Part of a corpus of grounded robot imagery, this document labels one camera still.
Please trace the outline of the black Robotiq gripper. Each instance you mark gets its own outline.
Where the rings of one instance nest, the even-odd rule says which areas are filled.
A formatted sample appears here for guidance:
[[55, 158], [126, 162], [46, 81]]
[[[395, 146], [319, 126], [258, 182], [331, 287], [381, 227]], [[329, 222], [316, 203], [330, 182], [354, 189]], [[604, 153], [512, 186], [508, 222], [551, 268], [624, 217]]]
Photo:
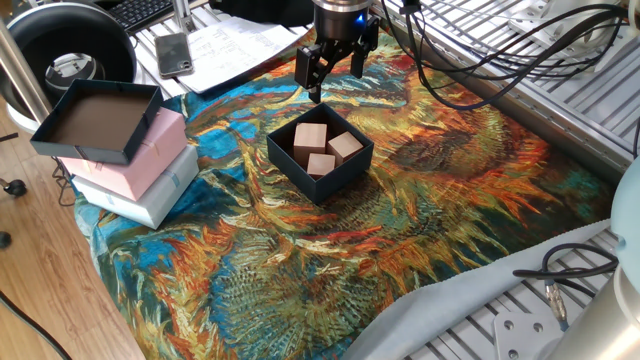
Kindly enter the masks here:
[[350, 72], [355, 78], [362, 77], [365, 60], [378, 47], [379, 18], [368, 19], [368, 8], [368, 4], [314, 5], [317, 43], [297, 49], [294, 79], [315, 104], [321, 102], [321, 85], [326, 76], [351, 52], [344, 41], [354, 41]]

